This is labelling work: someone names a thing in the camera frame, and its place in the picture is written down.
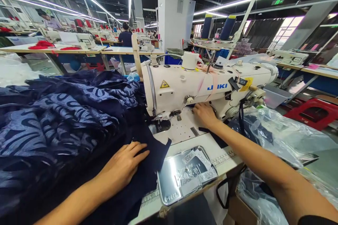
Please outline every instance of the green exit sign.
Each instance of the green exit sign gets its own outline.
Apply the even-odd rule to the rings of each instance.
[[[282,4],[284,2],[284,0],[275,0],[272,2],[271,5],[279,5],[279,4]]]

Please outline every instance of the blue thread spool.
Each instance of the blue thread spool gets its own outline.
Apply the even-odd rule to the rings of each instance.
[[[233,26],[235,25],[235,22],[236,22],[236,16],[234,16],[234,15],[230,15],[226,19],[224,26],[223,26],[223,30],[221,32],[221,35],[219,36],[220,40],[228,40],[229,39],[230,33],[233,29]]]
[[[201,34],[201,39],[207,40],[209,38],[209,31],[212,21],[212,15],[211,14],[205,14],[204,18],[204,24],[203,24],[203,31]]]

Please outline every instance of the red stool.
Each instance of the red stool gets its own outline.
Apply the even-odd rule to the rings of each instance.
[[[313,107],[324,109],[327,112],[327,116],[320,119],[317,122],[313,122],[309,118],[301,115],[301,113],[304,113],[306,109],[313,108]],[[318,131],[322,131],[331,122],[338,119],[338,99],[325,96],[325,95],[319,95],[316,98],[312,98],[308,100],[306,103],[302,104],[301,106],[292,109],[286,115],[284,115],[284,117],[300,121]]]

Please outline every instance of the fabric pile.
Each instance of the fabric pile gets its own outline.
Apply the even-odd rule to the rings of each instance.
[[[147,143],[149,156],[130,184],[83,224],[127,224],[171,144],[145,124],[143,84],[117,71],[81,71],[0,88],[0,223],[33,224],[96,176],[124,144]]]

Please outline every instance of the yellow warning label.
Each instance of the yellow warning label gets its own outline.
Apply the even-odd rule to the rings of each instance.
[[[168,88],[168,87],[169,87],[169,85],[167,84],[167,82],[163,80],[160,89],[162,89],[162,88]]]
[[[248,82],[246,83],[245,86],[243,86],[239,91],[247,91],[250,87],[250,85],[252,85],[252,81],[254,80],[252,77],[247,77],[245,78],[245,80],[247,80]]]

